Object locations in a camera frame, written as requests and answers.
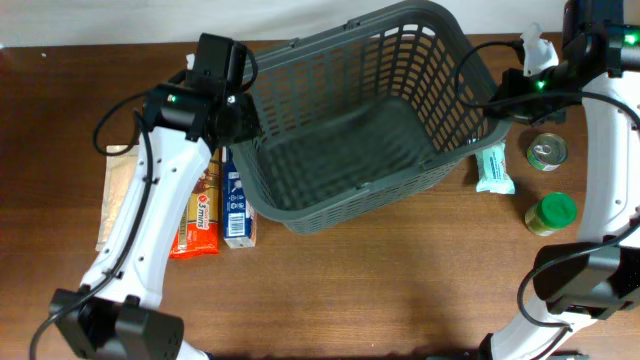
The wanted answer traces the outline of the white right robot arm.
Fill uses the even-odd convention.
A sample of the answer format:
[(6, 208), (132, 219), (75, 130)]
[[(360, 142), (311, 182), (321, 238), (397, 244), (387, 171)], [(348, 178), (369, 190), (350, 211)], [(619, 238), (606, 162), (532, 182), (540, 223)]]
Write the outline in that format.
[(484, 359), (546, 359), (577, 331), (639, 305), (639, 5), (570, 0), (560, 49), (537, 29), (515, 48), (485, 115), (535, 126), (584, 108), (585, 206), (574, 243), (543, 247), (518, 315), (481, 345)]

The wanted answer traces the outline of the blue cardboard food box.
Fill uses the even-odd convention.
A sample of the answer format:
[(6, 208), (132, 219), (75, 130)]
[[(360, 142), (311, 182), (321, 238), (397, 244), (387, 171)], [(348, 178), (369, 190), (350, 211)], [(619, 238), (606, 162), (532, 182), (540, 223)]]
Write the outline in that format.
[(248, 202), (233, 162), (231, 149), (222, 149), (223, 239), (231, 249), (256, 245), (257, 223), (254, 208)]

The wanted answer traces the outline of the grey plastic mesh basket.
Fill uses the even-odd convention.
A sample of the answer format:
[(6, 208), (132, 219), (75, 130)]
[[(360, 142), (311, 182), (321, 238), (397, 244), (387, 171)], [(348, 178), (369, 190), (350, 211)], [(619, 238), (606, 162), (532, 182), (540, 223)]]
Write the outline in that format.
[(403, 1), (257, 56), (260, 135), (232, 147), (250, 205), (312, 234), (429, 189), (502, 141), (495, 82), (454, 16)]

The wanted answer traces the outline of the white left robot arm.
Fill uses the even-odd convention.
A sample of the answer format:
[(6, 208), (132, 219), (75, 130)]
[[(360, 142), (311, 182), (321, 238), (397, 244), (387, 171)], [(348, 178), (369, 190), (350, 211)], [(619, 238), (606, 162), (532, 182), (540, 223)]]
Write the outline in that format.
[(212, 155), (260, 133), (252, 84), (243, 71), (192, 69), (141, 93), (137, 165), (114, 227), (78, 290), (55, 291), (31, 358), (49, 326), (80, 359), (211, 358), (159, 305), (179, 220)]

